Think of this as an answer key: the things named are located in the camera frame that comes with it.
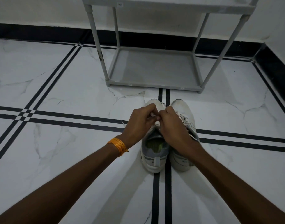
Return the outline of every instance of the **orange thread bracelet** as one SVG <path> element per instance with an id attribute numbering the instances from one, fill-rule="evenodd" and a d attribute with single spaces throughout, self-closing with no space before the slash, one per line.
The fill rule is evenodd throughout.
<path id="1" fill-rule="evenodd" d="M 128 149 L 126 148 L 125 144 L 118 138 L 113 138 L 107 144 L 114 144 L 115 147 L 117 147 L 119 151 L 119 157 L 124 154 L 124 152 L 129 152 Z"/>

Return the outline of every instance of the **hand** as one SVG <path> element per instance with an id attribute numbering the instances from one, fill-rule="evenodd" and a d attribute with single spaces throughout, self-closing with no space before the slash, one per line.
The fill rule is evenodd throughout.
<path id="1" fill-rule="evenodd" d="M 173 107 L 168 106 L 165 110 L 161 110 L 159 116 L 160 130 L 165 141 L 181 155 L 187 157 L 187 148 L 191 147 L 193 140 Z"/>
<path id="2" fill-rule="evenodd" d="M 151 126 L 159 120 L 160 117 L 158 116 L 155 104 L 134 109 L 123 133 L 116 138 L 120 139 L 128 149 L 138 143 L 146 135 Z"/>

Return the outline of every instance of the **floor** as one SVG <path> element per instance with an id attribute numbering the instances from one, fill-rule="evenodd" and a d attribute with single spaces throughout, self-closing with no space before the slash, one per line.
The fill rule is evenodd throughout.
<path id="1" fill-rule="evenodd" d="M 103 48 L 107 68 L 114 52 Z M 215 59 L 198 55 L 203 78 Z M 202 94 L 107 87 L 93 45 L 0 40 L 0 214 L 122 132 L 152 98 L 186 101 L 204 149 L 285 212 L 285 104 L 252 61 L 223 59 Z M 60 223 L 239 223 L 195 167 L 156 177 L 139 149 L 116 159 Z"/>

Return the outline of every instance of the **wall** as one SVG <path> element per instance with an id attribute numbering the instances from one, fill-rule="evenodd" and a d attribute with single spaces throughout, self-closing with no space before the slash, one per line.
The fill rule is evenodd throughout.
<path id="1" fill-rule="evenodd" d="M 97 29 L 114 30 L 111 8 L 93 7 Z M 204 14 L 117 9 L 121 31 L 196 37 Z M 203 37 L 227 39 L 240 16 L 211 14 Z M 266 42 L 285 62 L 285 0 L 260 0 L 236 40 Z M 81 0 L 0 0 L 0 23 L 89 28 Z"/>

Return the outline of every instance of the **checkered pattern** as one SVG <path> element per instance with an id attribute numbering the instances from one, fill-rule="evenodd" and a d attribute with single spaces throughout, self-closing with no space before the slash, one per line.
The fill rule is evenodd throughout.
<path id="1" fill-rule="evenodd" d="M 35 111 L 36 110 L 23 109 L 21 113 L 19 113 L 18 116 L 15 118 L 15 120 L 28 122 L 32 115 L 35 113 Z"/>

